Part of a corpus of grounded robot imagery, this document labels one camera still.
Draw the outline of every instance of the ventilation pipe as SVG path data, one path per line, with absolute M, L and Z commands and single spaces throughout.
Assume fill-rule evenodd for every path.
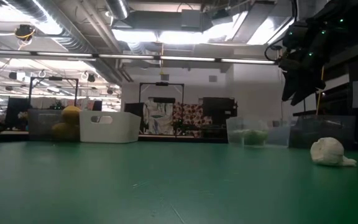
M 87 41 L 64 13 L 51 0 L 2 0 L 11 8 L 29 16 L 31 23 L 46 34 L 64 35 L 53 40 L 70 53 L 95 53 Z M 85 62 L 94 67 L 107 82 L 120 83 L 122 77 L 101 59 Z
M 129 15 L 129 6 L 126 0 L 106 0 L 107 7 L 112 17 L 123 20 Z

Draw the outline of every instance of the table surface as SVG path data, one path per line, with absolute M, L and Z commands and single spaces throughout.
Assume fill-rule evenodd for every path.
M 358 223 L 358 167 L 270 146 L 0 143 L 0 223 Z

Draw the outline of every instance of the green table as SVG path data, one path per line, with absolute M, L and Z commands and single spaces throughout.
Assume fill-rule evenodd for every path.
M 282 147 L 1 143 L 0 223 L 358 223 L 358 167 Z

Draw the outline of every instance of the black metal frame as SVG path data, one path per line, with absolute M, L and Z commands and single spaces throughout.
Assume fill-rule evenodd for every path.
M 184 104 L 184 100 L 185 100 L 185 84 L 181 84 L 181 83 L 139 83 L 139 103 L 140 102 L 140 97 L 142 94 L 142 85 L 156 85 L 156 86 L 170 86 L 170 85 L 179 85 L 182 87 L 182 92 L 181 92 L 181 103 Z
M 38 83 L 35 84 L 35 86 L 33 86 L 32 81 L 33 80 L 40 80 L 39 82 L 41 82 L 44 79 L 48 79 L 51 81 L 62 81 L 62 80 L 74 80 L 75 81 L 75 95 L 74 95 L 74 106 L 77 105 L 77 93 L 78 93 L 78 79 L 77 78 L 62 78 L 62 77 L 31 77 L 30 78 L 30 90 L 29 90 L 29 108 L 31 107 L 31 94 L 32 94 L 32 89 L 35 88 L 37 86 Z

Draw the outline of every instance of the white cloth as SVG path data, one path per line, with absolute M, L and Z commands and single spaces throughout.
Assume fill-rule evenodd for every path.
M 172 103 L 146 101 L 143 105 L 143 120 L 149 125 L 149 134 L 173 134 Z
M 321 138 L 310 149 L 311 159 L 316 164 L 327 166 L 356 166 L 354 159 L 344 156 L 343 145 L 334 138 Z

